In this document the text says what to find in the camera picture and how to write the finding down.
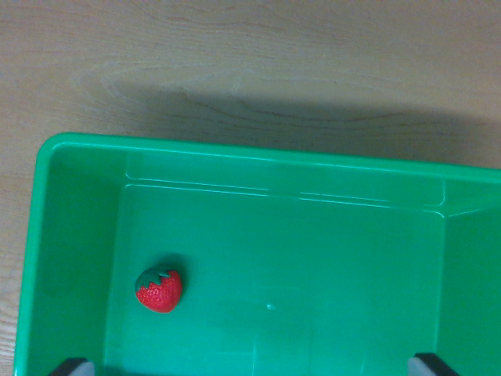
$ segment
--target wooden table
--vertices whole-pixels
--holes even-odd
[[[0,5],[0,374],[34,161],[58,132],[501,168],[501,6]]]

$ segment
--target red strawberry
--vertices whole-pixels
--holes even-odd
[[[169,313],[181,298],[181,277],[175,270],[151,268],[135,282],[135,296],[147,309]]]

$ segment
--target strawberry leaves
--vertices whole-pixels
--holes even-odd
[[[151,283],[160,286],[162,284],[162,278],[170,278],[167,268],[158,266],[145,270],[135,281],[135,292],[139,291],[142,286],[147,289]]]

